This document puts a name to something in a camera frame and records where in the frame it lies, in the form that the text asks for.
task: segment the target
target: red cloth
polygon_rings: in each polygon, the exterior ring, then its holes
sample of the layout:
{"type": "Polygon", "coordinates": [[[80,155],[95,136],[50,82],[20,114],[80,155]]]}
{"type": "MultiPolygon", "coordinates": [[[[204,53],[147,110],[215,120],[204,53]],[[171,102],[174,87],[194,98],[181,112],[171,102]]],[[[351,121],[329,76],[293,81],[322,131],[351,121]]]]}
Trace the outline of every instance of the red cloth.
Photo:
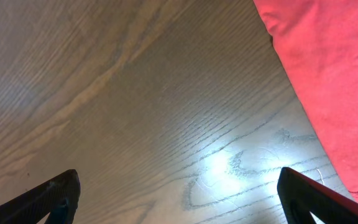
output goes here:
{"type": "Polygon", "coordinates": [[[358,201],[358,0],[254,0],[316,134],[358,201]]]}

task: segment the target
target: wooden table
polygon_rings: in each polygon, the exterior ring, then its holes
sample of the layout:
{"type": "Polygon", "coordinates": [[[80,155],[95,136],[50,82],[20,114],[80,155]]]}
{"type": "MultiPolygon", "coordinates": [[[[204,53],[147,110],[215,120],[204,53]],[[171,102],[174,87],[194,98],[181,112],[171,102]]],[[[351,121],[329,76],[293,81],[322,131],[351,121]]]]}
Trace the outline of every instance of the wooden table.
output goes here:
{"type": "Polygon", "coordinates": [[[0,0],[0,204],[67,170],[75,223],[286,222],[348,197],[252,1],[0,0]]]}

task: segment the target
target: wooden surface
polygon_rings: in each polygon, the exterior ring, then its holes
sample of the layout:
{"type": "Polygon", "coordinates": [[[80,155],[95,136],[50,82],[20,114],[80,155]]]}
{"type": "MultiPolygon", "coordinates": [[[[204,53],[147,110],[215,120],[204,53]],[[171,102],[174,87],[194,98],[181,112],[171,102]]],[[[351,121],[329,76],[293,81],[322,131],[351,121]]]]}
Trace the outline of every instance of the wooden surface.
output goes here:
{"type": "Polygon", "coordinates": [[[282,166],[349,196],[252,1],[0,0],[0,204],[76,169],[75,223],[280,223],[282,166]]]}

